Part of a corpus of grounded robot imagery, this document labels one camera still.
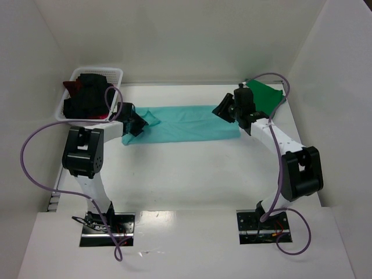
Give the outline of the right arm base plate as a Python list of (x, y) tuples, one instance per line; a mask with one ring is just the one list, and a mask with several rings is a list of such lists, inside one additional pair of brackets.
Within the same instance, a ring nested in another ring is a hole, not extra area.
[(239, 243), (275, 244), (292, 242), (287, 214), (282, 212), (261, 223), (254, 210), (237, 211)]

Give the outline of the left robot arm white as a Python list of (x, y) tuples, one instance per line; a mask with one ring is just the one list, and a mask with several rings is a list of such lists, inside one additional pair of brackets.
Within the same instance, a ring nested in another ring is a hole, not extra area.
[(112, 201), (108, 198), (101, 178), (104, 144), (124, 135), (135, 137), (144, 132), (148, 123), (135, 111), (132, 103), (120, 103), (112, 122), (89, 127), (70, 128), (62, 165), (75, 177), (84, 195), (89, 196), (88, 213), (85, 222), (89, 225), (103, 225), (99, 214), (105, 217), (108, 226), (116, 227), (118, 219)]

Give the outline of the teal t shirt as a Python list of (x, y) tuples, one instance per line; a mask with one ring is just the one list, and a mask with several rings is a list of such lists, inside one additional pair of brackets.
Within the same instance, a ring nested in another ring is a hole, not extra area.
[(138, 136), (122, 137), (125, 146), (173, 142), (199, 142), (239, 138), (238, 124), (228, 123), (212, 113), (211, 105), (166, 106), (135, 109), (148, 124)]

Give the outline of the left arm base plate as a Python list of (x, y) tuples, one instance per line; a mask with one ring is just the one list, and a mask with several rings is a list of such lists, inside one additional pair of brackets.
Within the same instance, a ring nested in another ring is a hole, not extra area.
[[(79, 247), (114, 247), (107, 228), (97, 214), (86, 213), (85, 217), (73, 216), (73, 220), (82, 224)], [(120, 246), (134, 245), (135, 214), (115, 213), (108, 220), (108, 227)]]

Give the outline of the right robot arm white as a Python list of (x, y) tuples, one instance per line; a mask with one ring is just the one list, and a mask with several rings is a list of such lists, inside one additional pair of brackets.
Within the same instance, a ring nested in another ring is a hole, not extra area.
[(212, 113), (228, 123), (238, 123), (239, 128), (278, 156), (278, 188), (257, 204), (260, 222), (285, 211), (299, 198), (323, 189), (319, 150), (296, 142), (267, 113), (257, 110), (253, 92), (245, 84), (240, 84), (232, 94), (227, 93)]

